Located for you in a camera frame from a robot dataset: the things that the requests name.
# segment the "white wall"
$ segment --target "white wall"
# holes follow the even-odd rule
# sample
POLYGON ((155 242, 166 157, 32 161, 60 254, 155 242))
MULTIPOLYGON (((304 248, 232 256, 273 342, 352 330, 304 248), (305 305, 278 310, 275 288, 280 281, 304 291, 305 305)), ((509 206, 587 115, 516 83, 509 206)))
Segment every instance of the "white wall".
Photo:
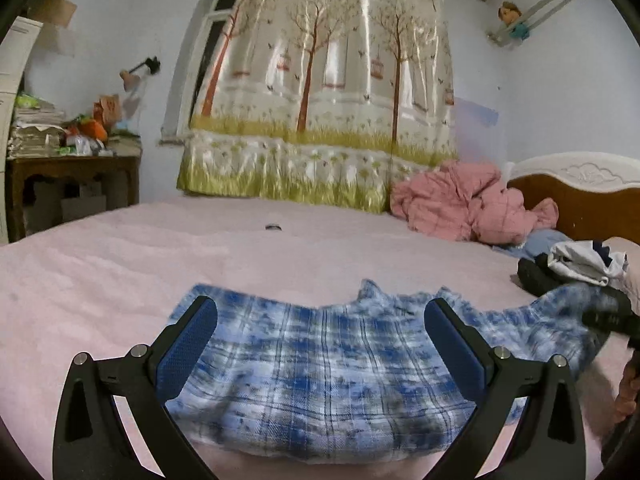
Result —
MULTIPOLYGON (((524 10, 539 0, 511 1, 524 10)), ((503 59, 510 160, 569 150, 640 158, 640 47, 610 0, 572 1, 503 59)))
MULTIPOLYGON (((158 140, 182 40, 199 0, 71 1, 78 4, 69 27, 75 38, 75 56, 36 49, 27 71, 28 89, 74 115, 90 110, 101 93, 121 91, 121 68, 158 56, 161 71, 143 83, 140 108, 131 121, 132 129, 142 136, 144 149, 140 199, 151 202, 177 194, 182 149, 158 146, 158 140)), ((484 37, 492 14, 480 0, 446 0, 455 93, 501 111, 505 92, 502 53, 484 37)), ((482 134, 487 139, 483 145, 491 147, 487 157, 502 162, 506 152, 500 123, 482 134)))

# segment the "silver bolt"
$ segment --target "silver bolt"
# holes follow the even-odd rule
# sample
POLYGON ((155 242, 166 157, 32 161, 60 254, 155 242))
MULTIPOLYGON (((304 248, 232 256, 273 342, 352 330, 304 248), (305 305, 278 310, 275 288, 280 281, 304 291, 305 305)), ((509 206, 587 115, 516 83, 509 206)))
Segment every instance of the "silver bolt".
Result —
POLYGON ((556 366, 558 367, 563 367, 566 366, 567 362, 566 362, 566 357, 564 357, 563 355, 560 354, 556 354, 552 357, 553 362, 556 364, 556 366))
POLYGON ((79 354, 76 355, 76 357, 74 357, 74 363, 77 365, 82 365, 84 364, 84 362, 87 360, 88 357, 89 356, 84 352, 80 352, 79 354))
POLYGON ((133 357, 142 357, 144 354, 146 354, 146 349, 147 348, 148 347, 146 345, 143 345, 143 344, 135 345, 131 349, 131 355, 133 355, 133 357))
POLYGON ((508 359, 511 357, 511 352, 504 346, 497 346, 494 348, 494 354, 498 359, 508 359))

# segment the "bed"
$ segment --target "bed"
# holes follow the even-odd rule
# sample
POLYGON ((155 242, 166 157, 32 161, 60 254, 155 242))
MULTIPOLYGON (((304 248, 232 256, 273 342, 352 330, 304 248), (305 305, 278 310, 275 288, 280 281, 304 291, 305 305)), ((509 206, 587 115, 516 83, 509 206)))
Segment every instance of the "bed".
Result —
MULTIPOLYGON (((527 207, 553 197, 559 229, 575 239, 640 242, 640 161, 561 153, 508 165, 505 177, 523 191, 527 207)), ((194 283, 314 306, 351 300, 360 280, 370 278, 389 292, 446 285, 489 310, 532 301, 513 283, 515 271, 515 259, 487 246, 428 238, 391 216, 259 199, 184 196, 25 238, 0 250, 0 416, 8 429, 0 424, 0 467, 3 461, 8 467, 9 455, 24 460, 15 441, 50 479, 58 401, 73 356, 120 356, 153 341, 194 283), (267 224, 282 230, 266 230, 267 224)), ((610 429, 629 355, 625 339, 612 335, 578 382, 590 479, 602 469, 600 439, 610 429)), ((126 404, 118 406, 141 462, 157 470, 126 404)), ((497 465, 514 428, 503 430, 483 471, 497 465)), ((224 479, 412 480, 441 455, 333 466, 194 447, 224 479)))

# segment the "plaid fabric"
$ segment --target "plaid fabric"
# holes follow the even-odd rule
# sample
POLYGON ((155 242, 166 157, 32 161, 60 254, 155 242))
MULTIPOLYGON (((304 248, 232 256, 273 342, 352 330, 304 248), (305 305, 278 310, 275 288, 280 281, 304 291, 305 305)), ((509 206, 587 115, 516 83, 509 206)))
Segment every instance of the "plaid fabric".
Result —
MULTIPOLYGON (((216 301, 218 327, 166 404, 191 440, 309 463, 400 460, 445 449, 474 409, 424 330, 431 294, 385 294, 365 280, 353 303, 311 309, 197 285, 170 322, 201 294, 216 301)), ((490 346, 541 361, 561 353, 576 375, 604 342, 581 311, 615 308, 583 283, 504 312, 479 312, 446 288, 437 296, 490 346)))

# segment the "green grass print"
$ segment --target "green grass print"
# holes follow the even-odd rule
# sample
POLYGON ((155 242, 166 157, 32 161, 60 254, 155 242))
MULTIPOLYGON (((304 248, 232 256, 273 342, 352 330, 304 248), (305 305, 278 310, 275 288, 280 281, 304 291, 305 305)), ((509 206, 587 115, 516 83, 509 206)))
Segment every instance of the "green grass print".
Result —
POLYGON ((272 200, 293 200, 311 204, 337 205, 372 213, 388 210, 388 186, 377 182, 367 186, 370 173, 359 173, 360 181, 313 182, 295 176, 286 166, 277 173, 258 167, 242 173, 217 174, 185 156, 180 165, 177 187, 184 191, 222 195, 254 196, 272 200))
MULTIPOLYGON (((352 148, 354 150, 373 150, 391 153, 391 134, 381 132, 367 132, 364 124, 361 130, 338 130, 330 126, 319 126, 297 133, 284 121, 249 120, 224 114, 214 117, 194 115, 191 118, 191 128, 195 130, 209 130, 217 134, 233 136, 256 136, 282 139, 290 144, 325 145, 352 148)), ((393 156, 422 166, 435 167, 444 160, 458 158, 456 150, 441 150, 432 152, 416 144, 396 144, 393 156)))

